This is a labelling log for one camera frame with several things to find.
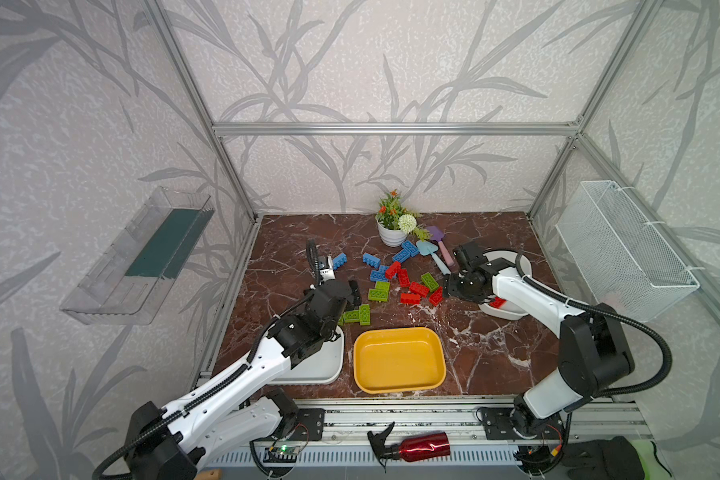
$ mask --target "white flower pot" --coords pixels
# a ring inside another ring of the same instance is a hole
[[[378,220],[376,220],[376,225],[378,226],[378,235],[382,238],[382,242],[384,242],[386,246],[400,246],[405,242],[405,237],[408,236],[408,234],[402,230],[384,228]]]

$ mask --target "yellow tray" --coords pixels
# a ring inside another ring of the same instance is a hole
[[[427,390],[445,380],[440,338],[422,326],[364,332],[353,355],[355,383],[367,393]]]

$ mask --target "leaf pattern wallpaper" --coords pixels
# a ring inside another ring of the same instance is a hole
[[[490,122],[575,120],[637,2],[164,5],[216,122]],[[225,142],[258,210],[352,213],[392,189],[422,211],[522,210],[563,139]]]
[[[60,312],[158,185],[216,214],[154,321]],[[87,480],[186,391],[249,228],[138,2],[0,0],[0,478]]]
[[[664,1],[586,133],[720,284],[720,1]],[[534,219],[561,284],[584,298],[591,294],[554,226],[571,188],[598,179],[575,154]],[[719,324],[694,294],[652,327],[675,363],[664,383],[634,399],[678,478],[717,480]],[[650,340],[627,334],[637,379],[647,379],[660,356]]]

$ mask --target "black glove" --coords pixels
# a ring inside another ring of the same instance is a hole
[[[637,451],[624,437],[569,443],[562,459],[572,480],[644,480]]]

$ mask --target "red spray bottle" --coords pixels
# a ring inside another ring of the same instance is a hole
[[[378,463],[386,468],[386,462],[382,460],[405,460],[406,462],[418,462],[427,458],[447,457],[451,455],[451,444],[444,432],[430,433],[424,436],[406,438],[399,445],[384,446],[389,433],[394,428],[394,422],[383,432],[374,434],[368,432],[368,440],[371,443],[373,454]]]

